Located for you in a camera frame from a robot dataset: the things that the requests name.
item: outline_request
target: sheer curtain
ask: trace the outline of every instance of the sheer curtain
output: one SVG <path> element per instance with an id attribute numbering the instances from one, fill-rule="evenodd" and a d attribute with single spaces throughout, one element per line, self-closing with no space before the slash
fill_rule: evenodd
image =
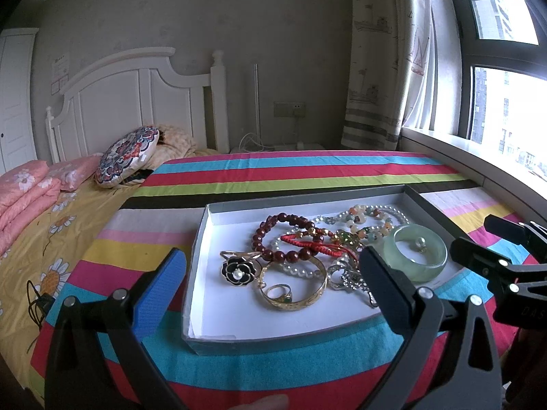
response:
<path id="1" fill-rule="evenodd" d="M 394 150 L 403 124 L 429 126 L 433 34 L 431 0 L 353 0 L 342 146 Z"/>

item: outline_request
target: window sill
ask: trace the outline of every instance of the window sill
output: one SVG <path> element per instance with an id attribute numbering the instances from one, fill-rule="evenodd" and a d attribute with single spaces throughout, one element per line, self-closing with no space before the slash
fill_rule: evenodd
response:
<path id="1" fill-rule="evenodd" d="M 403 150 L 432 155 L 485 187 L 525 220 L 547 224 L 547 182 L 526 168 L 456 135 L 408 127 L 401 135 Z"/>

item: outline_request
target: blue stripe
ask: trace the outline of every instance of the blue stripe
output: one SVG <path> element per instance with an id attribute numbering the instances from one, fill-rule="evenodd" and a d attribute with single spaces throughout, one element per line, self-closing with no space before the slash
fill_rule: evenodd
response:
<path id="1" fill-rule="evenodd" d="M 515 264 L 521 264 L 528 256 L 522 247 L 507 241 L 489 248 L 513 256 Z M 436 293 L 457 301 L 474 293 L 486 302 L 492 297 L 486 285 L 486 279 L 464 270 L 436 289 Z M 60 304 L 69 295 L 82 302 L 105 298 L 66 284 L 46 318 L 48 323 L 54 325 Z M 279 390 L 335 381 L 391 362 L 403 339 L 392 333 L 382 316 L 373 317 L 367 324 L 368 328 L 350 336 L 283 352 L 198 356 L 181 338 L 181 314 L 167 312 L 156 333 L 143 339 L 143 343 L 168 381 L 216 390 Z M 117 362 L 108 336 L 100 333 L 99 340 L 105 357 Z"/>
<path id="2" fill-rule="evenodd" d="M 319 157 L 266 157 L 264 159 L 213 160 L 161 165 L 155 174 L 189 173 L 222 169 L 288 168 L 325 165 L 442 165 L 429 157 L 397 156 L 319 156 Z"/>

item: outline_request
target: striped tablecloth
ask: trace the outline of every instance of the striped tablecloth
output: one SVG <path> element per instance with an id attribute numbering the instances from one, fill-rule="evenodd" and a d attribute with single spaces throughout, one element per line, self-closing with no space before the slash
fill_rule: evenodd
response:
<path id="1" fill-rule="evenodd" d="M 119 287 L 130 288 L 176 246 L 190 259 L 203 207 L 212 202 L 283 194 L 324 192 L 408 183 L 476 242 L 532 262 L 521 246 L 489 234 L 488 214 L 518 220 L 514 212 L 474 182 L 423 154 L 379 151 L 314 151 L 231 154 L 170 161 L 149 176 L 97 236 L 73 270 L 49 313 L 31 361 L 35 392 L 43 396 L 47 352 L 59 306 L 76 295 L 101 300 Z M 465 300 L 475 293 L 494 308 L 486 282 L 465 271 L 437 290 L 443 298 Z M 274 393 L 286 393 L 291 409 L 354 409 L 384 373 L 402 338 L 385 320 L 335 341 L 283 352 L 244 356 L 197 356 L 181 339 L 179 290 L 155 335 L 144 344 L 165 378 L 191 409 L 226 409 Z M 493 323 L 498 351 L 509 346 L 515 328 Z M 437 338 L 413 397 L 423 394 L 441 354 Z M 120 391 L 135 398 L 105 335 L 101 344 Z"/>

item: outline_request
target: white wardrobe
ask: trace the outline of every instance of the white wardrobe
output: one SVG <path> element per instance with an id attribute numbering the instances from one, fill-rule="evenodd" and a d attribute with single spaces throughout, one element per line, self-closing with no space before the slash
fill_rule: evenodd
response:
<path id="1" fill-rule="evenodd" d="M 0 32 L 0 174 L 36 159 L 30 106 L 36 32 L 36 28 Z"/>

